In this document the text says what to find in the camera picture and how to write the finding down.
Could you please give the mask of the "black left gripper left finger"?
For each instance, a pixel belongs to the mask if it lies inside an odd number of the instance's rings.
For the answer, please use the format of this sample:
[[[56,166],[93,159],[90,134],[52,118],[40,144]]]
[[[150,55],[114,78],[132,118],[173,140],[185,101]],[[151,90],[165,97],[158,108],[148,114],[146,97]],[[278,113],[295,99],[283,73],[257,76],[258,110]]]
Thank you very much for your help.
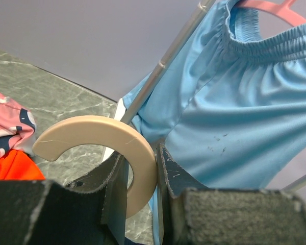
[[[100,223],[117,225],[125,223],[127,208],[128,163],[124,156],[113,153],[107,160],[85,175],[66,184],[67,188],[93,193],[103,190]]]

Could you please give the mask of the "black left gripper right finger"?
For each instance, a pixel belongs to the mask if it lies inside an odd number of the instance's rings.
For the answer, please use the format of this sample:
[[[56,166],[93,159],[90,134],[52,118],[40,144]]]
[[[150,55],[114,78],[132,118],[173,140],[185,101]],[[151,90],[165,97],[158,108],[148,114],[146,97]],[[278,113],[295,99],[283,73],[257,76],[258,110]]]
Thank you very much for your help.
[[[163,143],[157,146],[157,164],[158,187],[162,198],[176,198],[185,189],[208,189],[175,162]]]

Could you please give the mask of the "pink hanger holding shorts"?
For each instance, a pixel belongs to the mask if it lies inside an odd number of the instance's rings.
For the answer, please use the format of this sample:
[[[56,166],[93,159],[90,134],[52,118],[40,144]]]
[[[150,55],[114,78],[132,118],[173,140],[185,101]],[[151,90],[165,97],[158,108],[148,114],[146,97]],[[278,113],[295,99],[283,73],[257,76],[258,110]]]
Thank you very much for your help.
[[[305,24],[306,19],[290,9],[295,2],[296,0],[285,0],[280,4],[276,4],[270,1],[246,0],[236,3],[236,7],[245,9],[252,8],[263,11],[280,18],[293,27],[296,27]]]

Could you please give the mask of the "pink patterned garment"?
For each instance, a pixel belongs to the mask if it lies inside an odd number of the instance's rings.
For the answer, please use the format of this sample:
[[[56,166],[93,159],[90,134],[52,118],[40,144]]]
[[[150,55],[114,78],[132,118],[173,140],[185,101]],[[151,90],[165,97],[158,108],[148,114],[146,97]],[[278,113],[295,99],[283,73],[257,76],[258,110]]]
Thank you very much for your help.
[[[10,150],[19,150],[33,157],[36,129],[32,113],[0,93],[0,158]]]

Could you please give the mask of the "orange garment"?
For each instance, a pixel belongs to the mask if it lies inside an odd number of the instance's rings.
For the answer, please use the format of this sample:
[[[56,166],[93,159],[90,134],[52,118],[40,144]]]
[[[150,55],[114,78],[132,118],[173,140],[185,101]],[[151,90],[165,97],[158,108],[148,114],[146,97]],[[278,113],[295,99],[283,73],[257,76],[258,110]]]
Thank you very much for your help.
[[[24,152],[11,150],[0,158],[0,180],[44,180],[35,162]]]

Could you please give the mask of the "beige hanger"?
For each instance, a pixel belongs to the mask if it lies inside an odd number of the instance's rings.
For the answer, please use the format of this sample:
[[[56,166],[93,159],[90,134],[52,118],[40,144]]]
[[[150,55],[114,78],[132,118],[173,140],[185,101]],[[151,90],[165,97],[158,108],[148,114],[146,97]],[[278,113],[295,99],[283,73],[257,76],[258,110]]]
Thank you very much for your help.
[[[47,161],[56,161],[65,151],[86,144],[102,145],[125,157],[134,175],[127,192],[126,217],[138,213],[155,191],[157,163],[149,143],[129,125],[103,116],[71,117],[46,129],[32,151]]]

